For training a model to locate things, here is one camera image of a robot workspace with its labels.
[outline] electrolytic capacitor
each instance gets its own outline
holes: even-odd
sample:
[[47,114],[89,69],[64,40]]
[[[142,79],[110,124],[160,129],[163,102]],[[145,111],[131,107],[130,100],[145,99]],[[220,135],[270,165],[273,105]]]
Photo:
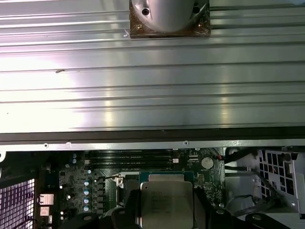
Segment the electrolytic capacitor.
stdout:
[[89,202],[90,202],[90,199],[88,197],[84,198],[84,203],[85,204],[89,204]]
[[61,216],[63,216],[63,215],[66,215],[67,212],[68,212],[68,211],[65,209],[65,210],[62,210],[62,211],[60,212],[60,214],[61,214]]
[[64,188],[66,188],[66,187],[67,187],[66,184],[59,185],[59,188],[60,188],[60,189],[64,189]]
[[84,206],[84,211],[87,212],[90,210],[90,207],[88,205]]

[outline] capacitor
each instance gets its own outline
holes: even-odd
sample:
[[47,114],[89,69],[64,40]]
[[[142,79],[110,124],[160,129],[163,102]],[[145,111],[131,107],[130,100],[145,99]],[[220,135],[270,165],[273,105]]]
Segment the capacitor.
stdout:
[[84,203],[85,203],[85,204],[89,204],[89,202],[90,202],[90,199],[89,199],[89,198],[84,198]]
[[88,205],[84,206],[84,211],[87,212],[89,211],[90,207]]
[[63,216],[63,215],[65,215],[65,214],[67,214],[67,210],[65,209],[65,210],[62,210],[61,212],[60,212],[60,214]]
[[212,158],[210,157],[205,157],[201,160],[201,166],[204,168],[204,169],[211,169],[213,168],[214,166],[214,161]]
[[64,189],[64,188],[66,188],[66,187],[67,187],[66,184],[59,185],[59,188],[60,188],[60,189]]

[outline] screw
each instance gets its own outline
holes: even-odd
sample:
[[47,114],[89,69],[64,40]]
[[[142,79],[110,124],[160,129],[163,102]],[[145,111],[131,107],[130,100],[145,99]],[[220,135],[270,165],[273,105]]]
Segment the screw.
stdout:
[[253,215],[252,218],[255,220],[262,220],[262,217],[259,215]]
[[223,215],[223,214],[224,214],[224,210],[217,209],[217,210],[216,210],[216,213],[219,214],[219,215]]

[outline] integrated circuit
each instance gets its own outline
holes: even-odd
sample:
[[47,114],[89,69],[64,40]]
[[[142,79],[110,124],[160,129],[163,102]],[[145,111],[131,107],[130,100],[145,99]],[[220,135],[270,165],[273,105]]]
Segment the integrated circuit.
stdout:
[[150,174],[140,186],[143,229],[193,228],[193,184],[184,174]]

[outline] sheet metal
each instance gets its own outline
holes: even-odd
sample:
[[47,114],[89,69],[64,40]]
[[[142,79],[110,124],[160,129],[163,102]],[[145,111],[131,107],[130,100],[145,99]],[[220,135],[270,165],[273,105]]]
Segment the sheet metal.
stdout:
[[130,40],[127,0],[0,1],[0,133],[305,124],[305,7],[212,0],[209,39]]

